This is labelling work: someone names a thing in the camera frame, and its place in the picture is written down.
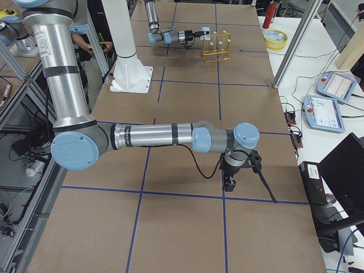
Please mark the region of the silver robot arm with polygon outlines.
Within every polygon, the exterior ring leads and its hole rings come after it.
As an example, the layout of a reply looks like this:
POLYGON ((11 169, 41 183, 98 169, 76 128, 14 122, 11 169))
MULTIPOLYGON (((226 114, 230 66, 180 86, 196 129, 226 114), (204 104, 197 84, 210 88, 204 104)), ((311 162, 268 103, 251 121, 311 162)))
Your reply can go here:
POLYGON ((18 6, 34 32, 55 108, 51 154, 58 165, 79 171, 112 150, 183 146, 191 154, 220 155, 216 168, 224 174, 222 188, 227 192, 234 189, 234 175, 241 168, 261 174, 261 158, 255 150, 259 131, 250 123, 234 129, 218 129, 207 121, 131 126, 98 123, 88 110, 71 39, 74 32, 88 31, 87 2, 18 1, 18 6))
POLYGON ((205 35, 209 35, 209 28, 202 28, 200 31, 192 30, 178 31, 174 27, 168 27, 165 30, 160 29, 159 18, 156 12, 155 1, 144 1, 148 27, 150 33, 148 39, 151 43, 164 42, 165 44, 180 43, 185 48, 189 42, 194 42, 196 38, 204 39, 205 35))

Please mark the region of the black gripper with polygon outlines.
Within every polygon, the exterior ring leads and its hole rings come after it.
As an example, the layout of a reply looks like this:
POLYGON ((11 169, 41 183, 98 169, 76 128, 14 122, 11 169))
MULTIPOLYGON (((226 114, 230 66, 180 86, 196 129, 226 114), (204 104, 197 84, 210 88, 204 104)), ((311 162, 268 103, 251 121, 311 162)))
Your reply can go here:
POLYGON ((242 168, 252 168, 249 164, 250 154, 244 150, 233 150, 231 154, 222 153, 220 155, 220 167, 223 177, 223 191, 233 191, 236 186, 234 175, 242 168))
POLYGON ((204 31, 196 31, 193 32, 192 30, 184 31, 185 40, 193 40, 194 38, 199 38, 204 36, 204 31))

